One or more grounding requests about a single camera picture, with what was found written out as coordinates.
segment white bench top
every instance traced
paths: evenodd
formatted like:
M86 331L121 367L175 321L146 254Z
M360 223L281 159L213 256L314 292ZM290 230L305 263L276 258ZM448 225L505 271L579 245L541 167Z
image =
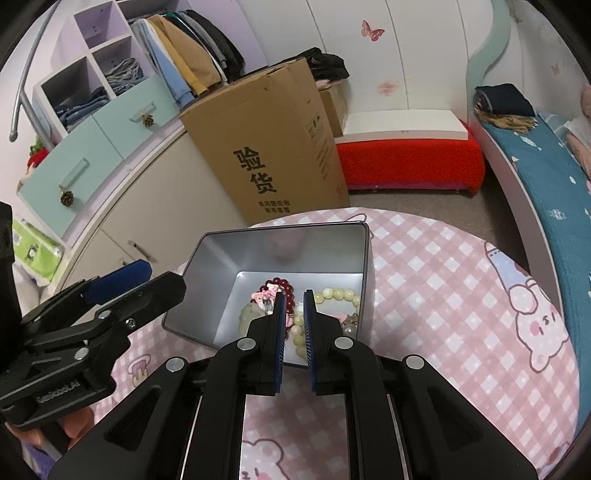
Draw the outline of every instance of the white bench top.
M468 140L468 132L451 110L386 110L349 115L337 143L438 138Z

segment cardboard box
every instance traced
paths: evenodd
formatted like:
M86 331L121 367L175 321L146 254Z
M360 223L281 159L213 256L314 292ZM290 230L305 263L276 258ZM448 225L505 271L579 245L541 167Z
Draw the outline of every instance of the cardboard box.
M329 120L305 60L228 85L180 118L249 225L350 206Z
M345 124L349 116L347 100L341 85L333 85L320 91L320 97L329 119L330 129L335 138L342 137L345 131Z

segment folded clothes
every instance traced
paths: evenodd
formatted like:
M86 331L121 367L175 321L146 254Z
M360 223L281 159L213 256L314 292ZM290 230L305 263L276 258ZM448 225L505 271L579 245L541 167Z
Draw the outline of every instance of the folded clothes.
M492 124L497 128L513 130L524 135L537 126L535 118L530 116L491 115L490 113L483 112L478 106L474 107L474 113L481 122Z
M345 80L349 78L349 72L345 68L345 61L337 55L322 53L322 50L318 47L303 51L295 57L281 60L276 65L287 61L297 60L302 57L308 62L308 67L310 67L314 80L316 81L328 80L330 82L335 82L337 80Z
M109 103L109 97L106 95L95 98L84 105L78 105L68 110L60 117L60 122L64 127L67 127L85 116L87 113L95 112L99 108L104 107L107 103Z
M112 70L106 72L105 78L117 96L145 80L142 67L133 57L122 61Z
M72 109L76 109L79 107L84 107L86 105L88 105L89 103L91 103L93 100L96 100L99 97L103 97L107 95L107 91L105 89L105 87L98 87L97 89L93 90L93 92L90 94L89 98L87 101L83 102L83 103L78 103L76 105L67 105L65 103L62 103L61 105L58 105L54 108L56 115L61 117L64 113L67 113L68 111L72 110Z
M534 108L512 83L476 87L474 104L491 115L535 116Z

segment hanging clothes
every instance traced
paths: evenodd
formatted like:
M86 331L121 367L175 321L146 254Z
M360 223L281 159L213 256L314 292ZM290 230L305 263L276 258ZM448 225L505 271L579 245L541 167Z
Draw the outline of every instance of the hanging clothes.
M197 44L201 45L207 51L207 53L209 53L209 56L212 59L213 65L215 66L217 72L220 74L220 77L222 78L222 83L224 85L227 85L228 84L228 78L226 77L226 74L224 73L223 68L222 68L221 64L219 63L219 60L214 55L213 49L211 49L211 47L207 44L207 42L205 41L205 39L201 35L199 35L187 23L187 21L184 18L181 17L180 14L178 14L178 13L166 14L164 16L164 18L167 21L171 22L175 27L177 27L180 31L182 31L185 35L187 35L193 41L197 42ZM190 17L187 17L187 18L191 22L194 22L194 20L192 20Z
M209 35L209 33L207 33L207 30L205 30L201 25L199 25L199 23L193 20L185 12L178 12L177 15L182 18L184 22L197 33L197 35L204 39L208 46L208 50L211 50L220 66L223 69L227 68L225 55L222 53L215 41L213 41L213 38Z
M131 30L150 57L158 74L166 82L178 106L183 108L195 100L189 84L168 55L168 51L162 45L154 27L146 19L140 19L131 26Z
M195 95L201 95L207 91L207 87L201 83L201 81L195 76L189 65L183 60L178 51L173 47L170 40L164 35L158 28L154 27L149 20L147 20L148 28L151 34L157 39L159 45L167 52L168 56L172 59L174 65L180 72L185 82L191 87L191 90Z
M199 15L194 10L186 10L184 13L201 25L225 57L226 67L224 72L228 77L228 81L234 82L242 77L244 58L234 44L228 40L227 36L207 18Z
M175 54L178 54L200 83L211 87L222 80L209 53L201 45L159 15L150 17L148 22L162 34L160 40L163 43L163 39L167 38L172 44L174 51L168 51L170 56L174 59Z

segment drawer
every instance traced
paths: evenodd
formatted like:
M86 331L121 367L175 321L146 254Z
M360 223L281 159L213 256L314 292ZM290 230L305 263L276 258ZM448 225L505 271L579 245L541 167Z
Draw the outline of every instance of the drawer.
M154 124L146 127L142 114L151 115ZM154 75L112 100L94 114L113 146L123 158L178 115L178 108L158 75Z
M23 201L58 236L63 236L74 217L122 157L91 117L48 155L20 191ZM60 202L60 187L74 194L74 203Z

